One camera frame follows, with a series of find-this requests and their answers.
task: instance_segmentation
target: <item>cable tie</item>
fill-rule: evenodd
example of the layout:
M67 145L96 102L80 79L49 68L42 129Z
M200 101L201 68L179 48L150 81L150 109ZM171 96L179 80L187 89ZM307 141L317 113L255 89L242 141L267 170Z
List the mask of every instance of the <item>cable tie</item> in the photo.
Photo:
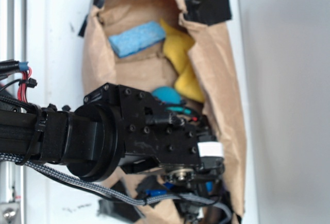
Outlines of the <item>cable tie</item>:
M26 84L28 88L34 88L36 85L38 85L37 80L33 78L29 78L28 80L21 80L19 86L22 84Z

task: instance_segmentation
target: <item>screw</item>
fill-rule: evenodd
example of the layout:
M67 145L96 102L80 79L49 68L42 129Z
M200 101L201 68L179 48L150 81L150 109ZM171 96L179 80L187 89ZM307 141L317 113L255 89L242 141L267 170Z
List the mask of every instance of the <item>screw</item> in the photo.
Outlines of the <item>screw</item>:
M174 146L173 146L173 145L169 145L169 146L167 147L167 149L168 149L169 151L173 151L173 150L174 150Z
M8 223L11 223L16 217L16 211L8 208L4 211L3 216Z
M131 90L130 89L125 89L125 95L128 96L128 95L131 95Z
M178 181L184 181L184 179L185 179L185 176L183 176L183 175L180 175L179 177L177 177L177 179L178 179Z
M149 134L149 133L150 133L150 129L149 129L148 126L145 126L145 127L143 128L143 133L144 133L144 134Z
M172 129L170 127L167 127L166 128L166 134L172 134Z
M140 92L140 93L139 93L139 99L144 99L144 98L145 98L145 93Z
M191 153L197 153L197 149L196 149L196 147L192 147L192 148L190 149L190 152L191 152Z
M134 132L136 130L136 127L135 125L129 125L128 129L130 132Z
M194 133L192 131L189 131L188 132L188 137L190 137L190 138L194 137Z

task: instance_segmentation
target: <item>white wall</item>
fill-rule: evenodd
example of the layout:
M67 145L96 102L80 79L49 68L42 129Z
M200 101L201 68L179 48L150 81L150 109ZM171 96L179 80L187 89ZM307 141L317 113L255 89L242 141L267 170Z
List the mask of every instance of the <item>white wall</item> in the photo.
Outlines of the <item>white wall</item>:
M261 224L329 223L330 0L240 0Z

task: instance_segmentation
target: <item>crumpled brown paper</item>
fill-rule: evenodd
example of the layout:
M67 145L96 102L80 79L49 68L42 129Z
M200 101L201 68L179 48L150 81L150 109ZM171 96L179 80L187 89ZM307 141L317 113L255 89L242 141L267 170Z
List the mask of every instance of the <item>crumpled brown paper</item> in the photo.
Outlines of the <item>crumpled brown paper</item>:
M207 26L189 22L184 0L105 0L102 9L91 8L85 32L83 81L85 93L105 82L129 85L152 91L173 85L177 75L161 53L162 44L154 45L136 55L118 59L108 36L134 26L163 18L171 26L186 30L195 40L189 51L191 64L206 101L203 113L223 143L225 154L225 185L231 193L235 213L244 213L246 138L243 112L232 49L225 23ZM125 175L120 169L104 182L111 187L123 179L134 195L141 176ZM172 201L163 201L153 209L139 207L146 216L137 223L183 223Z

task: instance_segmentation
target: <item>teal object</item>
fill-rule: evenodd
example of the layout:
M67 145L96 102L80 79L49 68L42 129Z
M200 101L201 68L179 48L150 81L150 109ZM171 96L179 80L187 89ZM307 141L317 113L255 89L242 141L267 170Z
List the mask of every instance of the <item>teal object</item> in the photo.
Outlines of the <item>teal object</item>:
M181 112L186 115L191 114L191 110L189 109L184 109L183 107L167 107L167 110L170 110L172 112Z
M157 88L152 92L152 95L166 104L179 105L181 103L181 96L174 88L171 87Z

